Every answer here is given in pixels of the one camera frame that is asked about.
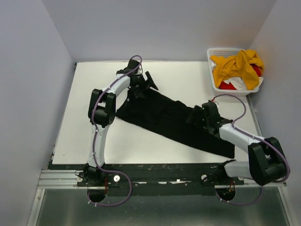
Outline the black t-shirt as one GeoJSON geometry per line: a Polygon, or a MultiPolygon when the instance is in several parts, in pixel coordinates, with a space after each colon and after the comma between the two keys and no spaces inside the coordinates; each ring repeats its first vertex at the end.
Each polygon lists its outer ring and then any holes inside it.
{"type": "Polygon", "coordinates": [[[193,108],[152,89],[143,94],[145,98],[136,98],[128,90],[127,98],[117,110],[116,116],[183,145],[227,158],[235,157],[233,144],[186,122],[193,108]]]}

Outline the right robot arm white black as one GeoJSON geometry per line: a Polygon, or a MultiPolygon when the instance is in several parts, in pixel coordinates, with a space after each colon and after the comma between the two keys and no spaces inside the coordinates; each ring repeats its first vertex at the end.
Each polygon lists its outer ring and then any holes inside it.
{"type": "Polygon", "coordinates": [[[187,123],[232,143],[248,154],[247,161],[223,163],[223,169],[216,173],[219,183],[225,185],[233,178],[246,178],[264,186],[281,182],[289,175],[288,163],[277,139],[258,137],[240,129],[232,120],[220,116],[216,103],[209,101],[195,106],[187,123]]]}

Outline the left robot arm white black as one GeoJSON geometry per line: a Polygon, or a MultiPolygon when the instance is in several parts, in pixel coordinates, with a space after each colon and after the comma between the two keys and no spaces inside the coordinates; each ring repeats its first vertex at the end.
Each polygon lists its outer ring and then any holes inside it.
{"type": "Polygon", "coordinates": [[[125,89],[133,92],[135,98],[146,98],[149,88],[158,90],[149,72],[143,77],[142,58],[135,55],[127,67],[116,72],[114,81],[104,89],[94,89],[88,107],[88,118],[92,126],[91,149],[84,166],[84,177],[94,186],[104,182],[104,149],[110,125],[116,117],[116,100],[125,89]]]}

